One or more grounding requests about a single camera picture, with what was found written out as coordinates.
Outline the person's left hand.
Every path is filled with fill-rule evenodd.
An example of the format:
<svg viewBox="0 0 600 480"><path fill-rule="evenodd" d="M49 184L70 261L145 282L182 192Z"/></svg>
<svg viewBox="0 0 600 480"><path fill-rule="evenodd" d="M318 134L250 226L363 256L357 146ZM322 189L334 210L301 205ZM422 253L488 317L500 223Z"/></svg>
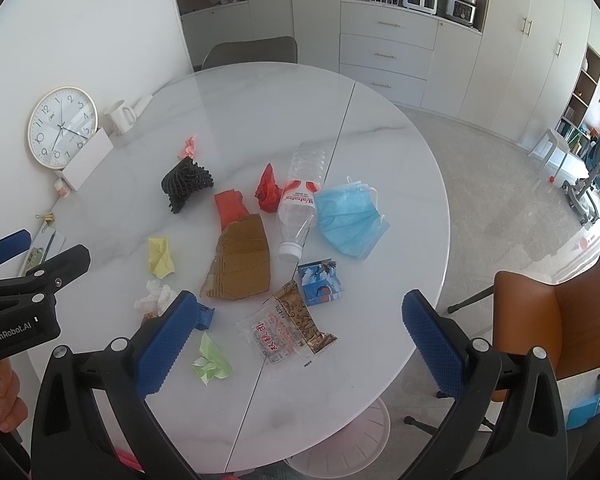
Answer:
<svg viewBox="0 0 600 480"><path fill-rule="evenodd" d="M19 396L20 380L9 359L0 361L0 430L10 434L27 419L27 405Z"/></svg>

